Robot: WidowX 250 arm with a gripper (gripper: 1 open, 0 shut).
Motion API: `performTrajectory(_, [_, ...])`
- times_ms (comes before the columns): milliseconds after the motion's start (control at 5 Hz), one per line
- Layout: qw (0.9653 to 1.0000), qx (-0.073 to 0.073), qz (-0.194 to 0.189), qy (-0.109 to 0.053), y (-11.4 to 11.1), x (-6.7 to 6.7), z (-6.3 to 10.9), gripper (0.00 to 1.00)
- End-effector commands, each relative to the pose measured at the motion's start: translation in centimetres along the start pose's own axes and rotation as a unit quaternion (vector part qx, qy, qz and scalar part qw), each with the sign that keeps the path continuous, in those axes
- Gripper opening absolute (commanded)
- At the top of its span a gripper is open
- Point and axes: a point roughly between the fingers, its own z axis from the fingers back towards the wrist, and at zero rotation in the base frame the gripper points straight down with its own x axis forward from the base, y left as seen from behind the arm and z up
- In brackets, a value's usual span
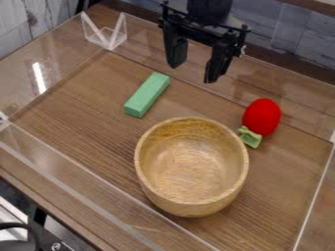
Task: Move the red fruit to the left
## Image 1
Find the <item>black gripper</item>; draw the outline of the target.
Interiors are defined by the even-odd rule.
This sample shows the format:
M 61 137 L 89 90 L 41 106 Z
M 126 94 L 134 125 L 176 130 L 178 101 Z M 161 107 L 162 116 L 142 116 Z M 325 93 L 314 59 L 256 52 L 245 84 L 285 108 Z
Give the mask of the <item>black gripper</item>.
M 232 2 L 161 3 L 166 63 L 176 69 L 185 62 L 189 40 L 212 47 L 205 83 L 216 82 L 226 72 L 233 57 L 242 54 L 250 32 L 249 25 L 230 14 L 232 5 Z

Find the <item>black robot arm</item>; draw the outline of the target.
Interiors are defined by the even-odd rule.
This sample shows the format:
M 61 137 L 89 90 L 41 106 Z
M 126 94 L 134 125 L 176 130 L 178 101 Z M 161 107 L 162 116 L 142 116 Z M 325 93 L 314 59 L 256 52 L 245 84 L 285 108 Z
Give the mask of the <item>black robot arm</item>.
M 210 47 L 205 83 L 216 82 L 226 73 L 233 57 L 244 54 L 250 27 L 230 14 L 232 5 L 233 0 L 185 0 L 181 9 L 170 0 L 161 3 L 158 27 L 164 34 L 166 63 L 176 69 L 186 61 L 189 40 Z

